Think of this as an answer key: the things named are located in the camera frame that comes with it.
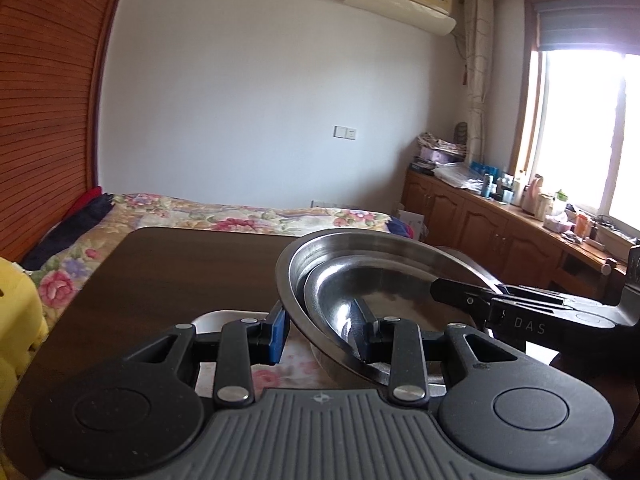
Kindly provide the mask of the dark red clothes pile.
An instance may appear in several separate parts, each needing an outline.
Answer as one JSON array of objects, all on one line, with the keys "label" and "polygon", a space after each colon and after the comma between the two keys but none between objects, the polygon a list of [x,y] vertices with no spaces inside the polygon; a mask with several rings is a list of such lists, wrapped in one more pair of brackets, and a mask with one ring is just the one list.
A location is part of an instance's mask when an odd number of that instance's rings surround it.
[{"label": "dark red clothes pile", "polygon": [[112,210],[113,198],[100,186],[82,194],[63,219],[21,260],[20,265],[27,271],[38,270],[49,258],[72,246]]}]

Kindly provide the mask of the wooden louvered wardrobe door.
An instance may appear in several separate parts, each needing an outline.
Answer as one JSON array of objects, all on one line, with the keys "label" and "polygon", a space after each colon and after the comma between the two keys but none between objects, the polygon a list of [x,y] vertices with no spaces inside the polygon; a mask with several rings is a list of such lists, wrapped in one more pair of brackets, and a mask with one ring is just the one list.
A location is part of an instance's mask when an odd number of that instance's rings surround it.
[{"label": "wooden louvered wardrobe door", "polygon": [[20,260],[96,186],[118,0],[1,0],[1,255]]}]

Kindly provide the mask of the pink bottle on counter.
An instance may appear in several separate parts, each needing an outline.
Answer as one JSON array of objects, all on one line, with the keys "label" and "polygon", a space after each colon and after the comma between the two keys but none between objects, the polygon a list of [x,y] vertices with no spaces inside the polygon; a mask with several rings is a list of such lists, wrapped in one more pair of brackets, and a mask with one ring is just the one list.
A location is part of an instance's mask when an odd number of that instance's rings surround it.
[{"label": "pink bottle on counter", "polygon": [[521,200],[522,211],[526,212],[526,214],[531,214],[532,216],[536,214],[538,195],[543,183],[544,177],[540,174],[534,174],[529,184],[526,185]]}]

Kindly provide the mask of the white wall switch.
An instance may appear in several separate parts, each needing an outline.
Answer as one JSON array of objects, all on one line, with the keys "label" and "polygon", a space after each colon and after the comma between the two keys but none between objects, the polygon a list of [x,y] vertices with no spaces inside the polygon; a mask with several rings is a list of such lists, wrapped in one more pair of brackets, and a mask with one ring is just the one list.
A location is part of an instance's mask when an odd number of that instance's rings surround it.
[{"label": "white wall switch", "polygon": [[337,139],[355,140],[357,137],[357,130],[343,126],[335,126],[333,136]]}]

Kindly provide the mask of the floral bed quilt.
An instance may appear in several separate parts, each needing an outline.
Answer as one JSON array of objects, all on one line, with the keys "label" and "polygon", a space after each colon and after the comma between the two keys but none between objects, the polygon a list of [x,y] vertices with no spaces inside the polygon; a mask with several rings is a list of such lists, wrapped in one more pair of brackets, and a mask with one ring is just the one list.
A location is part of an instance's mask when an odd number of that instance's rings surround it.
[{"label": "floral bed quilt", "polygon": [[258,235],[304,236],[333,228],[387,233],[388,214],[349,208],[274,209],[203,204],[151,193],[112,194],[114,207],[93,229],[38,270],[35,283],[47,326],[58,319],[91,274],[132,231],[173,228]]}]

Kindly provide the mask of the wooden framed window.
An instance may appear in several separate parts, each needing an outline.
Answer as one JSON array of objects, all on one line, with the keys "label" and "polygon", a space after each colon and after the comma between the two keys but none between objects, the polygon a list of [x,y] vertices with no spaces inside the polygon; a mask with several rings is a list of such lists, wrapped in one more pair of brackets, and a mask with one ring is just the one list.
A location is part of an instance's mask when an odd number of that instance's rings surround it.
[{"label": "wooden framed window", "polygon": [[639,233],[639,0],[524,0],[527,96],[515,166]]}]

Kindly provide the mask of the small stainless steel bowl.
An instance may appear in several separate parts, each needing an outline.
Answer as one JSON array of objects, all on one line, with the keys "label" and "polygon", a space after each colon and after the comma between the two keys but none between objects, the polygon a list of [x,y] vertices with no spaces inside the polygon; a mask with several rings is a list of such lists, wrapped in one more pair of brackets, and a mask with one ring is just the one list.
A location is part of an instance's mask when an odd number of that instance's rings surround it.
[{"label": "small stainless steel bowl", "polygon": [[406,318],[430,332],[440,332],[450,322],[475,324],[471,315],[432,298],[431,284],[438,278],[492,292],[499,285],[494,276],[453,249],[424,246],[415,257],[368,250],[336,252],[307,274],[300,300],[323,335],[359,358],[356,333],[361,330],[357,318],[360,302],[376,318]]}]

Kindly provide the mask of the patterned beige curtain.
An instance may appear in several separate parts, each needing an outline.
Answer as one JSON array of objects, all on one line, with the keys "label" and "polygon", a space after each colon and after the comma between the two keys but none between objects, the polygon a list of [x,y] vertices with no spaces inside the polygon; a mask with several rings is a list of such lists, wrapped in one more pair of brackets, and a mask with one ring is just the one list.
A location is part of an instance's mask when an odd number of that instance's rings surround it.
[{"label": "patterned beige curtain", "polygon": [[468,133],[465,161],[482,162],[486,144],[486,96],[494,41],[494,0],[463,0]]}]

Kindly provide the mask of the yellow cloth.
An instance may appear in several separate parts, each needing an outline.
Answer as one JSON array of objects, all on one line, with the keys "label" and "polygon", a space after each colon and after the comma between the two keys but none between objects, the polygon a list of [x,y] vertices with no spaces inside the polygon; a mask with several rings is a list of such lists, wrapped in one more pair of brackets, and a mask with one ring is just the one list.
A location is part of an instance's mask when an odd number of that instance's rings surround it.
[{"label": "yellow cloth", "polygon": [[0,268],[1,413],[4,413],[49,330],[32,279],[9,260],[1,259]]}]

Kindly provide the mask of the wooden cabinet row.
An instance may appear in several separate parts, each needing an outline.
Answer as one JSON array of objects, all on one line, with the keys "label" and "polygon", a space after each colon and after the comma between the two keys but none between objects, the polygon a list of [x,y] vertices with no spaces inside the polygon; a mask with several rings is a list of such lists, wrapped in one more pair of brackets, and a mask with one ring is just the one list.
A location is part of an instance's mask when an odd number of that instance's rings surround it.
[{"label": "wooden cabinet row", "polygon": [[400,203],[422,214],[422,242],[462,252],[506,284],[567,292],[617,304],[626,264],[545,229],[514,206],[458,190],[411,169]]}]

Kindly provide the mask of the clear plastic bag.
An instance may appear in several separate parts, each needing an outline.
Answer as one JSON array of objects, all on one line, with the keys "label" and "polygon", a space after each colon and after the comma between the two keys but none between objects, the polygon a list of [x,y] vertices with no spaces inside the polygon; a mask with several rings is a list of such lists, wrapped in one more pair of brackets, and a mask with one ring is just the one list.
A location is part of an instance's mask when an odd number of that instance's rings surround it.
[{"label": "clear plastic bag", "polygon": [[433,172],[435,178],[450,185],[452,188],[467,190],[476,195],[480,195],[484,184],[484,176],[466,166],[464,162],[441,164]]}]

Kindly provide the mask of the large stainless steel bowl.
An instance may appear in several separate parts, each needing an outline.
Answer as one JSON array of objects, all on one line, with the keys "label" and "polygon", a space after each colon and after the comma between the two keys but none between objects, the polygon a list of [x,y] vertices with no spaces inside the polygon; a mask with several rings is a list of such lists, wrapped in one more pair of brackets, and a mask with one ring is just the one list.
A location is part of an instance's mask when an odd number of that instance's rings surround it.
[{"label": "large stainless steel bowl", "polygon": [[319,263],[336,252],[389,252],[393,255],[415,257],[425,245],[411,238],[378,231],[335,229],[299,237],[285,247],[276,264],[276,283],[280,300],[293,324],[311,344],[312,352],[341,386],[384,387],[388,382],[390,366],[383,363],[366,364],[350,356],[323,335],[306,313],[302,294],[303,280]]}]

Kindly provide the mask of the white cardboard box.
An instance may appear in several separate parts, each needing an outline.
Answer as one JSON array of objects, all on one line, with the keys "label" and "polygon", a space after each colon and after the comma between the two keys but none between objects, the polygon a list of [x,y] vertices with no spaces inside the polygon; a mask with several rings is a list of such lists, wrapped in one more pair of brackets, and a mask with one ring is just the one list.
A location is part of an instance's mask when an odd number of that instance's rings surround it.
[{"label": "white cardboard box", "polygon": [[408,226],[411,237],[414,240],[420,240],[424,230],[424,215],[400,207],[397,211],[397,217]]}]

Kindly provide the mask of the stack of folded papers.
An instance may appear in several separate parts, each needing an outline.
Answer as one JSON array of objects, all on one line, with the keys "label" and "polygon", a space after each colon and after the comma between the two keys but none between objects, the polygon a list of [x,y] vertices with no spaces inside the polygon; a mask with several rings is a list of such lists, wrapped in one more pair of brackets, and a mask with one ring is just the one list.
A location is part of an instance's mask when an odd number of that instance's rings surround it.
[{"label": "stack of folded papers", "polygon": [[434,170],[442,165],[463,162],[466,155],[464,144],[455,144],[433,136],[429,132],[416,137],[416,154],[409,168],[419,174],[432,176]]}]

